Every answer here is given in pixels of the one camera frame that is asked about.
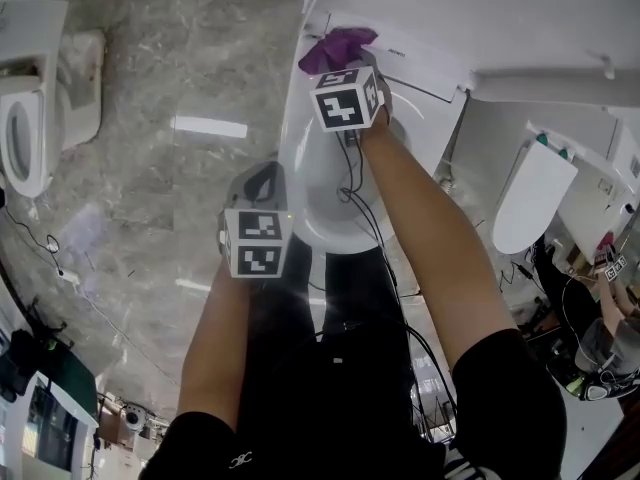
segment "purple cloth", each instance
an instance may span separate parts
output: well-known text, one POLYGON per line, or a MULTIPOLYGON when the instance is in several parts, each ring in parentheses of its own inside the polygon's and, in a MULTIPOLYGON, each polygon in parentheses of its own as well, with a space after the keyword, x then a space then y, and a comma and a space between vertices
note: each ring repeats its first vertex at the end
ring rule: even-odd
POLYGON ((362 45, 376 37, 370 28, 334 28, 300 59, 298 67, 309 75, 340 71, 359 59, 362 45))

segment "black sleeve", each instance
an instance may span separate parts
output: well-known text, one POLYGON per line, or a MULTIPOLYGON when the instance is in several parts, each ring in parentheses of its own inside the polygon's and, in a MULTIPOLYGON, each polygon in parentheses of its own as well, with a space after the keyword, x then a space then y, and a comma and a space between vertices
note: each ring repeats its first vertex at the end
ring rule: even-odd
POLYGON ((567 416, 558 386, 515 329, 483 339, 453 369, 456 445, 502 480, 560 478, 567 416))
POLYGON ((222 420, 203 412, 181 414, 139 480, 227 476, 235 445, 235 434, 222 420))

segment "toilet seat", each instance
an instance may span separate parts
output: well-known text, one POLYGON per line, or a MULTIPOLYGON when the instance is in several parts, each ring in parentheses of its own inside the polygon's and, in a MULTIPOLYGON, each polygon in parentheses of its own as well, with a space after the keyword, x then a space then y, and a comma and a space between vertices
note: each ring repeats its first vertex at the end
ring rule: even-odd
POLYGON ((41 91, 0 97, 0 153, 9 183, 27 197, 37 197, 49 185, 43 156, 43 95, 41 91))

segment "white logo on shirt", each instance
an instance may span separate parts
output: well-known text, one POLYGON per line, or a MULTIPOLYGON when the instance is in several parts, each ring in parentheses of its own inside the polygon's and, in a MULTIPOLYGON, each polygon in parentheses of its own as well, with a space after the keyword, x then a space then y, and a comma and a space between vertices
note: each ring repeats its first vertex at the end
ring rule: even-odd
POLYGON ((229 469, 237 468, 238 466, 242 466, 247 462, 251 462, 252 457, 250 457, 250 455, 251 455, 251 452, 247 452, 247 453, 243 453, 242 455, 239 455, 238 457, 236 457, 231 461, 231 466, 229 466, 229 469))

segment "marker cube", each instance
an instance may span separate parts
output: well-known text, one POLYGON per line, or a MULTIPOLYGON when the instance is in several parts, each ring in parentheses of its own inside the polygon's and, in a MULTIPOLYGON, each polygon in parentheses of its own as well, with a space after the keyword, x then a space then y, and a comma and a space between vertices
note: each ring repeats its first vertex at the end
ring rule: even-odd
POLYGON ((288 212, 224 211, 224 255, 232 277, 277 278, 287 255, 293 220, 288 212))
POLYGON ((311 99, 325 132, 369 128, 384 104, 371 66, 325 73, 311 99))

